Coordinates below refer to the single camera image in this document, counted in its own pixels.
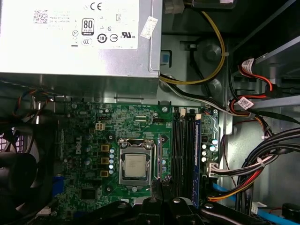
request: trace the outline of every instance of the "chip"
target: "chip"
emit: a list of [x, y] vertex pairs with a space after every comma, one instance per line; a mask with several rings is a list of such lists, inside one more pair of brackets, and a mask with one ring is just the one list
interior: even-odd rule
[[108, 152], [109, 151], [109, 145], [108, 144], [102, 144], [101, 145], [101, 151]]
[[96, 189], [81, 189], [81, 199], [93, 200], [97, 198]]
[[109, 162], [109, 158], [101, 158], [101, 164], [107, 165]]
[[146, 163], [145, 154], [126, 154], [123, 167], [125, 177], [146, 177]]
[[100, 177], [108, 177], [108, 171], [106, 171], [106, 170], [101, 170], [101, 171], [100, 171]]

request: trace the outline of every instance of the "ce mark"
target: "ce mark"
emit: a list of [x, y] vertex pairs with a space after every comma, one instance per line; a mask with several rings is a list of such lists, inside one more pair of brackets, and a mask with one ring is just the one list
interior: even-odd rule
[[[95, 11], [95, 8], [94, 8], [94, 5], [95, 5], [96, 3], [95, 2], [93, 2], [91, 5], [90, 5], [90, 8], [91, 8], [91, 10], [93, 10], [93, 11]], [[100, 2], [100, 3], [98, 3], [98, 5], [97, 5], [97, 9], [98, 10], [102, 10], [101, 9], [101, 4], [102, 4], [102, 2]]]

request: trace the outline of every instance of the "black ram slot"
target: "black ram slot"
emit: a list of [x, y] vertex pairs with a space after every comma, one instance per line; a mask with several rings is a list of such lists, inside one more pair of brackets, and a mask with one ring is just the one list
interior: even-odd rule
[[183, 197], [192, 198], [193, 192], [193, 171], [195, 164], [195, 114], [186, 115], [186, 132], [184, 138], [184, 192]]
[[175, 109], [172, 122], [171, 175], [173, 194], [190, 198], [193, 192], [193, 171], [195, 164], [195, 113], [184, 118]]
[[180, 196], [182, 190], [182, 150], [184, 133], [184, 121], [180, 120], [180, 114], [175, 113], [172, 122], [172, 161], [171, 175], [173, 180], [173, 194]]

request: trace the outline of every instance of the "motherboard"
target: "motherboard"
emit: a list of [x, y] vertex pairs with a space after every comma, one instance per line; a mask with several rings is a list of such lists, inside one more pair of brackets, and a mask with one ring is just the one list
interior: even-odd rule
[[173, 179], [175, 196], [199, 202], [203, 165], [218, 161], [218, 112], [206, 107], [65, 103], [55, 193], [58, 217], [79, 217], [117, 200], [151, 196]]

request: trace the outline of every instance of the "yellow wire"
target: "yellow wire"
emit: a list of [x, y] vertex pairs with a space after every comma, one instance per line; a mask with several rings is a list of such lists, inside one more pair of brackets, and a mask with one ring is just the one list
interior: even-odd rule
[[209, 75], [207, 78], [205, 78], [203, 80], [199, 80], [199, 81], [175, 81], [175, 80], [171, 80], [171, 79], [168, 79], [168, 78], [165, 78], [165, 77], [160, 77], [160, 79], [162, 81], [165, 81], [167, 83], [177, 84], [177, 85], [191, 85], [191, 84], [196, 84], [196, 83], [203, 83], [203, 82], [206, 82], [209, 79], [217, 76], [217, 74], [220, 72], [221, 68], [223, 67], [224, 62], [225, 62], [225, 44], [224, 44], [224, 40], [223, 40], [223, 38], [221, 36], [220, 31], [218, 30], [217, 26], [215, 25], [215, 23], [213, 22], [213, 20], [210, 18], [210, 16], [207, 13], [205, 13], [205, 12], [202, 12], [202, 13], [207, 18], [207, 20], [209, 21], [210, 25], [212, 26], [214, 32], [216, 33], [216, 35], [217, 35], [217, 37], [219, 39], [220, 45], [221, 45], [222, 56], [221, 56], [221, 60], [219, 62], [219, 65], [217, 66], [217, 68], [215, 69], [215, 71], [212, 72], [211, 75]]
[[243, 188], [241, 188], [241, 189], [239, 189], [239, 190], [237, 190], [237, 191], [235, 191], [235, 192], [232, 192], [232, 193], [230, 193], [230, 194], [228, 194], [228, 195], [225, 195], [225, 196], [222, 196], [222, 197], [209, 197], [208, 199], [209, 199], [209, 200], [218, 200], [218, 201], [219, 201], [219, 200], [228, 198], [228, 197], [230, 197], [230, 196], [232, 196], [232, 195], [235, 195], [236, 193], [238, 193], [238, 192], [240, 192], [240, 191], [243, 191], [243, 190], [247, 189], [247, 188], [248, 188], [249, 186], [251, 186], [253, 183], [254, 183], [254, 181], [250, 182], [250, 183], [247, 184], [245, 187], [243, 187]]

